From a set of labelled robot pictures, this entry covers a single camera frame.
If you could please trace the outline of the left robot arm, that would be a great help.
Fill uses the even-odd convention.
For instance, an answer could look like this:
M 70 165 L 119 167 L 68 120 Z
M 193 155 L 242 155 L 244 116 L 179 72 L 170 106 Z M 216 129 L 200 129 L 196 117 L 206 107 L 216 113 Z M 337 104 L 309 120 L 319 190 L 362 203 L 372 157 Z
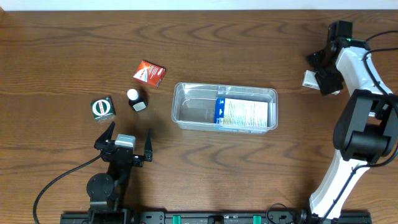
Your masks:
M 114 127 L 112 122 L 94 144 L 100 152 L 99 157 L 109 167 L 107 172 L 94 175 L 87 183 L 86 191 L 90 197 L 88 224 L 134 223 L 134 213 L 130 208 L 123 207 L 131 170 L 142 167 L 153 158 L 151 131 L 147 132 L 143 155 L 138 155 L 134 152 L 134 136 L 119 134 L 115 140 L 111 139 Z

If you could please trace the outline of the blue illustrated box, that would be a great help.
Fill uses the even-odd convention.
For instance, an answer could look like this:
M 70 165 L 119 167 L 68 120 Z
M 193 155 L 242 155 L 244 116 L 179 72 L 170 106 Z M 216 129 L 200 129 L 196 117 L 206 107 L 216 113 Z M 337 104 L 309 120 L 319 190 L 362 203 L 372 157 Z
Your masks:
M 215 104 L 214 123 L 222 128 L 237 131 L 267 130 L 267 102 L 217 98 Z

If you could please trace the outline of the white green box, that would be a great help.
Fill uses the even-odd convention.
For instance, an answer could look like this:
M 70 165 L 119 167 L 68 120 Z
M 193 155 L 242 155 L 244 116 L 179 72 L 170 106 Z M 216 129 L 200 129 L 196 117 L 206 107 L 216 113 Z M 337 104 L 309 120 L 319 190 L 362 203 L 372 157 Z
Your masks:
M 325 77 L 320 72 L 306 70 L 302 81 L 302 86 L 319 90 L 321 95 L 337 95 L 342 89 L 339 82 L 335 82 L 333 78 Z

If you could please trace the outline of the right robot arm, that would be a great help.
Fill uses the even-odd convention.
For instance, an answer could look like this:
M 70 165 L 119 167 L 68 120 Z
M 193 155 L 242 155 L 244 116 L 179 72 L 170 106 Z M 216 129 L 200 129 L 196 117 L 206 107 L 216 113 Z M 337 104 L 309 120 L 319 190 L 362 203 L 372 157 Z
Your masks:
M 397 156 L 397 96 L 381 80 L 367 41 L 334 37 L 307 57 L 322 95 L 341 90 L 350 98 L 333 131 L 335 152 L 309 198 L 309 223 L 357 223 L 341 210 L 362 175 Z

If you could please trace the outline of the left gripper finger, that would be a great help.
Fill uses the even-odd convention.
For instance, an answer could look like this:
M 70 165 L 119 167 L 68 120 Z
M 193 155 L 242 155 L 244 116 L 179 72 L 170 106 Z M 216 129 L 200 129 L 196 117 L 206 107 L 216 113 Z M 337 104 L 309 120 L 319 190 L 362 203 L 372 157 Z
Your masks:
M 94 148 L 105 148 L 112 138 L 115 122 L 112 121 L 107 130 L 95 141 Z
M 149 129 L 147 132 L 146 142 L 144 145 L 144 155 L 145 156 L 153 155 L 152 142 L 151 142 L 151 129 Z

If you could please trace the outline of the red cardboard box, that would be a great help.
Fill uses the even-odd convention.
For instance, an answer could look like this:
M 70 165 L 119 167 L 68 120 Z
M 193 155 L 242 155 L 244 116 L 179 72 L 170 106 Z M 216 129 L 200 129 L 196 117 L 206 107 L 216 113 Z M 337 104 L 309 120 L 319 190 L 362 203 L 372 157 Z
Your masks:
M 143 84 L 158 88 L 166 74 L 166 69 L 142 60 L 133 75 L 133 79 Z

